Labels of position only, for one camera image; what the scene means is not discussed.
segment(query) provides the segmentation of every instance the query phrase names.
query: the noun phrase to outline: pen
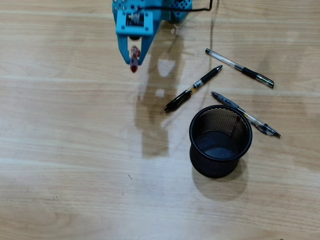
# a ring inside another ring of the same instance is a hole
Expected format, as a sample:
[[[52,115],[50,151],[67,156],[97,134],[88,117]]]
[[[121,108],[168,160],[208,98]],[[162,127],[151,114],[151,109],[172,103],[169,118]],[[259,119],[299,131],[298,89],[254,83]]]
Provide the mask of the pen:
[[[252,79],[258,80],[259,82],[269,86],[270,88],[274,88],[274,81],[272,81],[271,79],[267,78],[266,76],[263,76],[255,71],[252,71],[244,66],[241,66],[227,58],[225,58],[224,56],[216,53],[215,51],[210,50],[209,48],[207,48],[205,50],[206,54],[211,55],[212,57],[219,59],[220,61],[224,62],[225,64],[228,64],[231,67],[234,67],[235,69],[237,69],[238,71],[242,72],[243,74],[249,76]]]
[[[201,88],[203,84],[208,82],[211,78],[213,78],[215,75],[217,75],[222,69],[222,65],[217,66],[213,68],[210,72],[208,72],[206,75],[204,75],[202,78],[200,78],[198,81],[196,81],[192,86],[190,86],[187,90],[185,90],[183,93],[181,93],[179,96],[177,96],[175,99],[173,99],[171,102],[169,102],[163,111],[165,113],[172,112],[177,110],[181,104],[183,104],[185,101],[187,101],[193,92]]]
[[[220,103],[222,103],[228,107],[238,109],[249,120],[249,122],[253,126],[255,126],[260,132],[262,132],[266,135],[269,135],[269,136],[275,136],[277,138],[280,138],[281,135],[276,130],[271,128],[268,124],[264,123],[263,121],[260,121],[255,116],[247,113],[245,110],[240,108],[237,104],[235,104],[233,101],[229,100],[228,98],[226,98],[226,97],[222,96],[221,94],[218,94],[214,91],[212,91],[211,94]]]

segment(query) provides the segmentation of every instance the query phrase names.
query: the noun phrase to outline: clear pen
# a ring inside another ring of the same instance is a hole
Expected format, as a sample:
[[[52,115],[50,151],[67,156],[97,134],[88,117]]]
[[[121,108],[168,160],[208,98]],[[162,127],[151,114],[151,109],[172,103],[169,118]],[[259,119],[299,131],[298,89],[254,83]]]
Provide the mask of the clear pen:
[[[268,124],[259,120],[255,116],[247,113],[245,110],[243,110],[241,107],[239,107],[236,103],[234,103],[230,99],[228,99],[228,98],[226,98],[226,97],[222,96],[221,94],[216,93],[214,91],[212,91],[211,94],[215,99],[217,99],[223,105],[238,109],[246,117],[246,119],[248,119],[248,121],[263,134],[280,138],[281,135],[276,130],[274,130]]]
[[[209,48],[207,48],[205,50],[205,53],[211,55],[212,57],[214,57],[214,58],[216,58],[216,59],[218,59],[218,60],[220,60],[222,62],[224,62],[225,64],[228,64],[229,66],[237,69],[238,71],[240,71],[243,74],[249,76],[250,78],[255,79],[255,80],[257,80],[257,81],[269,86],[270,88],[273,88],[275,86],[274,81],[272,81],[271,79],[267,78],[266,76],[263,76],[263,75],[255,72],[255,71],[252,71],[252,70],[250,70],[250,69],[248,69],[248,68],[246,68],[244,66],[241,66],[241,65],[239,65],[239,64],[237,64],[237,63],[235,63],[235,62],[233,62],[233,61],[231,61],[229,59],[227,59],[226,57],[220,55],[219,53],[210,50]]]

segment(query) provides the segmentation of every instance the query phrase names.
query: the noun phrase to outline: red marker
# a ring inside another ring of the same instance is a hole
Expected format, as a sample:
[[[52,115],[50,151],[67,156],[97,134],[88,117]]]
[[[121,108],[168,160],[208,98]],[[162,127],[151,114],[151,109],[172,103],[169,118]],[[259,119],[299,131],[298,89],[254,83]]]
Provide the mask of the red marker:
[[[131,61],[130,61],[130,69],[133,73],[138,70],[138,58],[140,57],[140,50],[137,46],[133,45],[131,47]]]

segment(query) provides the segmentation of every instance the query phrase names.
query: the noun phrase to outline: pen tip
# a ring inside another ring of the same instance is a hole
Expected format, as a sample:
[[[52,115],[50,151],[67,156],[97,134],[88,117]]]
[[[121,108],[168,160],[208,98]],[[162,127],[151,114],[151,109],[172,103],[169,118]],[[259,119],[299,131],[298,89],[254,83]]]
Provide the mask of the pen tip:
[[[220,71],[221,71],[221,69],[222,69],[222,67],[223,67],[223,66],[222,66],[222,65],[220,65],[220,66],[217,66],[217,67],[216,67],[216,69],[220,72]]]
[[[163,112],[164,112],[164,113],[169,112],[169,108],[166,106],[166,107],[163,109]]]
[[[217,99],[219,97],[219,94],[214,91],[212,91],[211,94],[215,99]]]

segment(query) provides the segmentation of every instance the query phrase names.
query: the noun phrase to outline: pen holder rim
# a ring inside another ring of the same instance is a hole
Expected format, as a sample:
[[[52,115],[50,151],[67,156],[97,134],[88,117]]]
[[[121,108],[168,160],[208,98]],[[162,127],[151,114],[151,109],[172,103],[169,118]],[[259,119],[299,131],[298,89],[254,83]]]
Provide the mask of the pen holder rim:
[[[217,158],[217,157],[212,157],[210,155],[205,154],[204,152],[202,152],[198,146],[195,143],[195,139],[192,136],[192,130],[194,127],[194,123],[196,122],[195,120],[201,116],[203,113],[205,113],[208,110],[211,109],[217,109],[217,108],[222,108],[222,109],[227,109],[230,110],[232,112],[235,112],[239,115],[239,117],[245,122],[245,125],[248,128],[248,134],[249,134],[249,140],[248,143],[246,145],[246,147],[244,148],[244,150],[242,152],[240,152],[239,154],[230,157],[230,158]],[[252,139],[253,139],[253,133],[252,133],[252,128],[251,125],[249,123],[249,121],[245,118],[245,116],[237,109],[233,108],[233,107],[229,107],[229,106],[225,106],[225,105],[211,105],[208,107],[205,107],[204,109],[200,110],[192,119],[190,127],[189,127],[189,138],[191,141],[191,146],[197,151],[198,154],[200,154],[202,157],[204,157],[205,159],[215,162],[215,163],[228,163],[228,162],[233,162],[235,160],[239,160],[241,157],[243,157],[247,151],[249,150],[251,143],[252,143]]]

